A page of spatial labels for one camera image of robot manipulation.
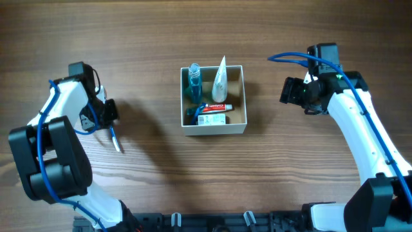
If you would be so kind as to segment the blue white toothbrush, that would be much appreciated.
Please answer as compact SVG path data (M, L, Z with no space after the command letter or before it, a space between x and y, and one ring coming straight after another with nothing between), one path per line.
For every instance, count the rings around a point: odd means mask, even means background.
M113 145L114 145L115 149L118 152L121 152L121 149L120 149L120 146L119 146L119 143L118 143L118 140L117 140L117 136L116 136L115 131L114 131L114 127L111 126L109 128L109 130L110 130L110 133L111 133L111 138L112 138Z

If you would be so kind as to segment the white lotion tube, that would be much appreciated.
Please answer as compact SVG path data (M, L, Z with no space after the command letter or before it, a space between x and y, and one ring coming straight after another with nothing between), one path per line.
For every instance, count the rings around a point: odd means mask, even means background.
M215 76L212 87L212 100L217 103L222 103L227 98L227 66L226 57L223 57Z

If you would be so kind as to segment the green white small box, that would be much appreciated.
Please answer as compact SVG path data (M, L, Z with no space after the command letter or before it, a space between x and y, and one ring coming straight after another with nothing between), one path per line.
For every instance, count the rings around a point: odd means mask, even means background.
M198 116L197 125L199 126L219 126L226 124L224 113L203 114Z

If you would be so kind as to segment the toothpaste tube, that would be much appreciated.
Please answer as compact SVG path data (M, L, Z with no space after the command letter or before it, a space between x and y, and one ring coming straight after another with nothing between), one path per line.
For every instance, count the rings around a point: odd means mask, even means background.
M202 113L219 113L230 110L233 110L233 106L231 104L213 104L204 107Z

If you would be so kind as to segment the blue disposable razor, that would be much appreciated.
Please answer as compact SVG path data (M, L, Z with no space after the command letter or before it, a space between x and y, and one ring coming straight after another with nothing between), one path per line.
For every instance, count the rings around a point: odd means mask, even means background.
M203 102L195 108L187 108L186 109L186 115L191 117L191 120L190 120L191 125L196 125L196 123L198 121L198 116L204 111L206 106L207 106L207 103Z

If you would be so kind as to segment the blue mouthwash bottle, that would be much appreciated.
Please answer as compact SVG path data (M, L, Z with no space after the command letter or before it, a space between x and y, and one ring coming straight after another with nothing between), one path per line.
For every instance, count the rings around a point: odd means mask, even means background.
M200 65L192 63L188 69L188 82L191 93L191 101L199 104L202 98L202 77Z

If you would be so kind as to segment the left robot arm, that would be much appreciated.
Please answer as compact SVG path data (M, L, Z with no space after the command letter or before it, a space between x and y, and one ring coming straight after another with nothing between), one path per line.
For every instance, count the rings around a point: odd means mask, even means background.
M141 231L126 205L93 181L79 135L113 130L119 118L96 69L84 62L69 75L50 81L50 96L26 125L12 129L8 142L26 195L62 204L91 222L94 231Z

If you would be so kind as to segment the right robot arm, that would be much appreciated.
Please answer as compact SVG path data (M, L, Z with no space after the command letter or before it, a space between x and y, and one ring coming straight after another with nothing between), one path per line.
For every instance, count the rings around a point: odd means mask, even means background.
M361 73L343 70L335 43L279 53L269 61L307 69L302 79L286 78L279 100L302 107L307 115L330 115L360 178L360 188L346 203L308 203L291 213L295 230L411 231L411 165L382 125Z

